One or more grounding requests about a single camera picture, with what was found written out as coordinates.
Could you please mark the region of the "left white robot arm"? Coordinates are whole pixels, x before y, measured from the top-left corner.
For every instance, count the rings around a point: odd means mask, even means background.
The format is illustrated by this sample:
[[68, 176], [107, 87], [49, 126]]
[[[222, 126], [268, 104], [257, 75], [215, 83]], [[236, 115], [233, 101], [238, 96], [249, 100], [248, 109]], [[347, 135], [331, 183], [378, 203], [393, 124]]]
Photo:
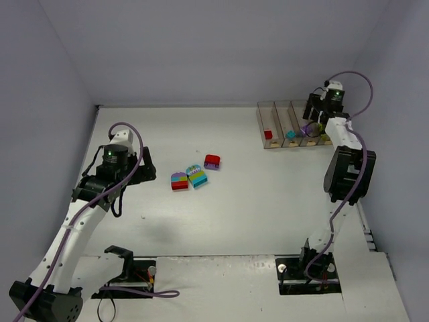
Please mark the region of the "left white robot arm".
[[47, 253], [26, 281], [16, 280], [9, 297], [19, 310], [16, 321], [75, 321], [84, 302], [110, 280], [125, 280], [133, 271], [133, 252], [109, 246], [91, 267], [83, 251], [108, 212], [122, 214], [123, 195], [130, 185], [156, 179], [149, 148], [134, 152], [131, 144], [99, 146], [102, 162], [96, 172], [82, 173], [68, 213]]

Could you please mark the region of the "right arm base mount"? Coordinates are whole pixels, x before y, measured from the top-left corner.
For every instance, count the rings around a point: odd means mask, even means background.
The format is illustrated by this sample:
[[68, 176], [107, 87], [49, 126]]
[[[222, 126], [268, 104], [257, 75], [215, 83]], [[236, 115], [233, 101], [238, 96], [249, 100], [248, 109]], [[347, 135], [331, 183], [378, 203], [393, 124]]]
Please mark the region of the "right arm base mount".
[[338, 272], [334, 258], [322, 264], [318, 259], [306, 273], [307, 264], [299, 256], [276, 256], [275, 267], [278, 290], [281, 296], [341, 294]]

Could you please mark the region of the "red lego brick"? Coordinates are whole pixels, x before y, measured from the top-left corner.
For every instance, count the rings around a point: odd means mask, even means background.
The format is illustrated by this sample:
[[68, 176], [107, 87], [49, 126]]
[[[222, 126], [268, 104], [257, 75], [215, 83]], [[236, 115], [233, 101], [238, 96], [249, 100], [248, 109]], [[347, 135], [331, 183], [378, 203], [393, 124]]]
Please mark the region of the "red lego brick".
[[207, 164], [219, 165], [221, 163], [221, 158], [218, 155], [207, 154], [205, 156], [204, 162]]

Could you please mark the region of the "purple oval paw lego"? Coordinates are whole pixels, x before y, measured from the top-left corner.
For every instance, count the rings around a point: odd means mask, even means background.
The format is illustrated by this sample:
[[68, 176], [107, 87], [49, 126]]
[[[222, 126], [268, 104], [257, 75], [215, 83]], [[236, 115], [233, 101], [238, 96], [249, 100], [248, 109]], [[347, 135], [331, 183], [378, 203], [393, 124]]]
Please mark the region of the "purple oval paw lego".
[[301, 131], [304, 136], [311, 137], [312, 136], [312, 123], [307, 123], [301, 127]]

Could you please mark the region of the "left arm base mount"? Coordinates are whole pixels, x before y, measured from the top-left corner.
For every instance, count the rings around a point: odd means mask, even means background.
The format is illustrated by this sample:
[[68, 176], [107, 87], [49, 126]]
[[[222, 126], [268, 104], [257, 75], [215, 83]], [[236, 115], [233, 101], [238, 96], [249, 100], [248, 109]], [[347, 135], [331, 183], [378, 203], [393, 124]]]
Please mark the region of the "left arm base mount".
[[[125, 280], [119, 278], [112, 279], [107, 286], [113, 288], [126, 288], [128, 290], [138, 290], [144, 293], [154, 291], [156, 273], [156, 260], [149, 258], [134, 259], [134, 269]], [[91, 299], [152, 299], [151, 295], [135, 294], [123, 290], [101, 290], [94, 293]]]

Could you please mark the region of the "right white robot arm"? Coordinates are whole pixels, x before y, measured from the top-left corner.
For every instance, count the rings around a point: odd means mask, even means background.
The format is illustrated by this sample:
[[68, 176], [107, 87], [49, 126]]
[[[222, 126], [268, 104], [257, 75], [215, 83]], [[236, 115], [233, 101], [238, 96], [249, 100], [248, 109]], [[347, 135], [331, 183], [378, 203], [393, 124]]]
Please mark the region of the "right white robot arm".
[[367, 194], [375, 167], [376, 153], [368, 150], [362, 136], [353, 129], [351, 117], [343, 112], [344, 93], [341, 89], [325, 89], [322, 95], [311, 94], [304, 112], [305, 119], [324, 126], [334, 147], [323, 181], [334, 209], [302, 248], [300, 264], [306, 269], [329, 265], [343, 221], [349, 209]]

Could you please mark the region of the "small lime green lego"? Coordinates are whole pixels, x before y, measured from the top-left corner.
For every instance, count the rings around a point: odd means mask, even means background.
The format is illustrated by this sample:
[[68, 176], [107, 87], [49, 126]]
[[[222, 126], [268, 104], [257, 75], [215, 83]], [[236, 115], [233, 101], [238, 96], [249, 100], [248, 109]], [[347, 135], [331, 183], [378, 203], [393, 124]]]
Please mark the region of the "small lime green lego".
[[330, 138], [329, 136], [326, 134], [326, 130], [325, 130], [326, 126], [324, 124], [319, 123], [318, 124], [318, 129], [319, 129], [319, 134], [320, 134], [320, 138], [323, 141], [329, 141]]

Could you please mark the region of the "purple lego brick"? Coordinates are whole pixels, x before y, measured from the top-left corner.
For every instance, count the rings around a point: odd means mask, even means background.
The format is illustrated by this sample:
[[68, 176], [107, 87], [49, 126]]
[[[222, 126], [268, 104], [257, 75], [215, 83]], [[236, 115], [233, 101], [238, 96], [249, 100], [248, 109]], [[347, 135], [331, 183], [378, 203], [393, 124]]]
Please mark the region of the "purple lego brick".
[[208, 170], [219, 170], [220, 169], [220, 164], [219, 163], [205, 162], [204, 163], [204, 168], [208, 169]]

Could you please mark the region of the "teal square lego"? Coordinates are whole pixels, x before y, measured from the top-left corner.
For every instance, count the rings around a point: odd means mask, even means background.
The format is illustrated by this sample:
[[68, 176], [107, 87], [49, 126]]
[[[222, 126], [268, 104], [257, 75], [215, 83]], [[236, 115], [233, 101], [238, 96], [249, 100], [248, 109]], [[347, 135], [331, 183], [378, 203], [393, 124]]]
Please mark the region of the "teal square lego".
[[296, 135], [296, 132], [294, 132], [294, 131], [288, 131], [285, 134], [285, 138], [288, 139], [288, 140], [290, 140], [290, 141], [294, 141], [294, 140], [298, 139], [298, 136]]

